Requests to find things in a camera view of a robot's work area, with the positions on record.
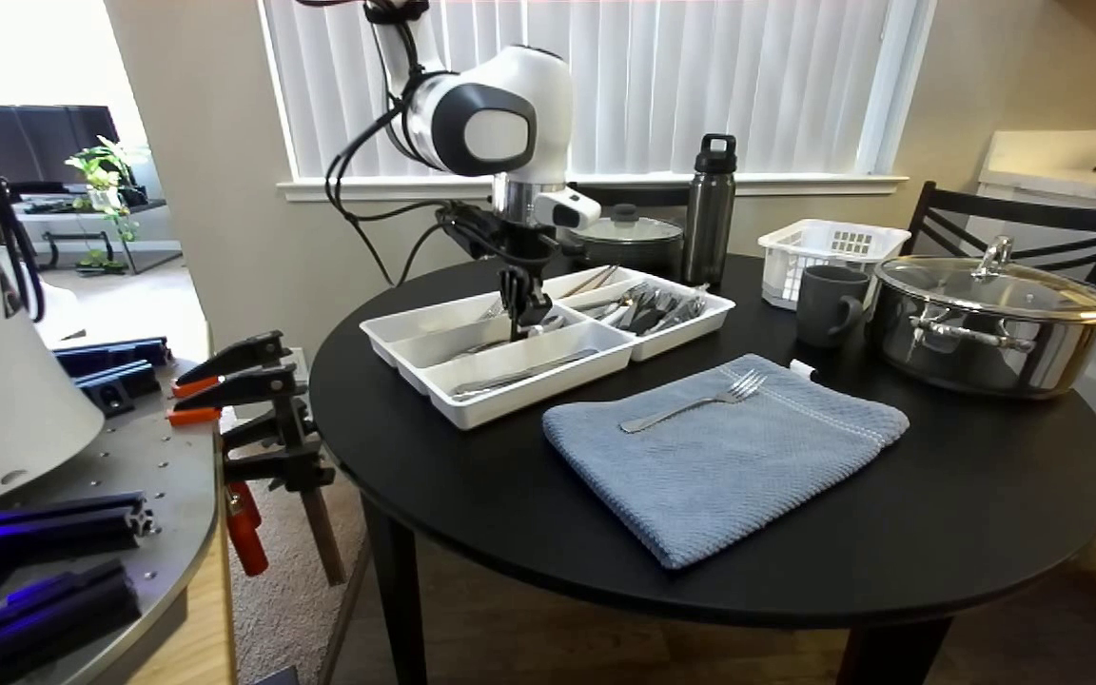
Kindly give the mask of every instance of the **table leg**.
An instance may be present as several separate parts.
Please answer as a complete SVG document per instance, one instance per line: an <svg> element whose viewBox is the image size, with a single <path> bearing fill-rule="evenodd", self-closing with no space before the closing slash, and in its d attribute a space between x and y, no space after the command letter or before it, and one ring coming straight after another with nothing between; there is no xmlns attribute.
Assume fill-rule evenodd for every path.
<svg viewBox="0 0 1096 685"><path fill-rule="evenodd" d="M853 627L843 685L923 685L952 617L930 623Z"/></svg>
<svg viewBox="0 0 1096 685"><path fill-rule="evenodd" d="M365 499L371 557L381 584L388 649L399 685L427 680L418 550L409 526Z"/></svg>

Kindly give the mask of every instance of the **gray cloth napkin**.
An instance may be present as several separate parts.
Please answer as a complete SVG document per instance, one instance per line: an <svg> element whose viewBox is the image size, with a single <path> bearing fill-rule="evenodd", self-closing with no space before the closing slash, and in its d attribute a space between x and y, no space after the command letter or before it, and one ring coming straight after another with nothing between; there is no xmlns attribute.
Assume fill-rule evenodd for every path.
<svg viewBox="0 0 1096 685"><path fill-rule="evenodd" d="M767 380L752 400L710 404L644 436L618 428L722 394L748 370ZM843 482L906 428L897 406L824 389L757 354L618 404L544 410L549 441L670 570Z"/></svg>

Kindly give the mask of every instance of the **white plastic basket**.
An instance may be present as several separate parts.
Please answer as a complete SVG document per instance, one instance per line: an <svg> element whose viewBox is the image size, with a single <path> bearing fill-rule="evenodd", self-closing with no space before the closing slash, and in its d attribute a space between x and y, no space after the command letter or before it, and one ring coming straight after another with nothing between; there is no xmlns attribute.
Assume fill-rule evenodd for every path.
<svg viewBox="0 0 1096 685"><path fill-rule="evenodd" d="M802 271L818 263L875 267L904 253L910 233L889 224L848 224L848 222L797 222L760 236L767 281L760 297L773 310L797 310L802 290Z"/></svg>

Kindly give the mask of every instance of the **white window blind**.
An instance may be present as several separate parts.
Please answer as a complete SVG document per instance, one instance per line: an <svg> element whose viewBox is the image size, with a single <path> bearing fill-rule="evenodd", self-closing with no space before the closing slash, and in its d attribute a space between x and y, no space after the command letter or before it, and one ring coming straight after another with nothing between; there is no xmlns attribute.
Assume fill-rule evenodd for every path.
<svg viewBox="0 0 1096 685"><path fill-rule="evenodd" d="M360 3L267 0L270 61L294 179L384 108ZM896 163L934 0L431 0L427 36L448 68L499 46L574 68L574 179L692 174L705 134L738 136L738 174L885 174ZM434 174L388 143L351 179Z"/></svg>

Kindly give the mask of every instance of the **white plastic tray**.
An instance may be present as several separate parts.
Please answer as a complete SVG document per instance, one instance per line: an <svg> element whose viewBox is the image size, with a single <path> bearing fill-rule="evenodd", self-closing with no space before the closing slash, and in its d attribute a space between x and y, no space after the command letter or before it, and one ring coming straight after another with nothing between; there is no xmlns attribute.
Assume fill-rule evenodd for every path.
<svg viewBox="0 0 1096 685"><path fill-rule="evenodd" d="M650 290L662 306L689 306L692 315L662 332L622 332L588 315L590 306ZM452 428L476 432L531 404L622 373L722 328L735 300L626 267L597 267L544 281L554 315L531 339L512 343L512 315L499 295L462 297L361 320L377 358L418 389Z"/></svg>

